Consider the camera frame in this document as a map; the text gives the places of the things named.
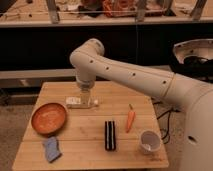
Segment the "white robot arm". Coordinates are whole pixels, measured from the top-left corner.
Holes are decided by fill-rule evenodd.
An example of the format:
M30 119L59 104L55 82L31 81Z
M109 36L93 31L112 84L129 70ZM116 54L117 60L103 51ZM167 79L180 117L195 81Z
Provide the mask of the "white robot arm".
M174 105L186 114L179 171L213 171L213 84L170 71L108 59L92 38L70 55L77 85L94 86L102 77Z

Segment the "white domed robot base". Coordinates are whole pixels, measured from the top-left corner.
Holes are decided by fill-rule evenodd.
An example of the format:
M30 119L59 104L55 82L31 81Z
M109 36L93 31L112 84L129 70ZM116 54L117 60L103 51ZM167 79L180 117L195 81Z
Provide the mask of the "white domed robot base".
M213 39L193 39L173 46L173 54L180 64L190 56L198 56L208 60L213 59Z

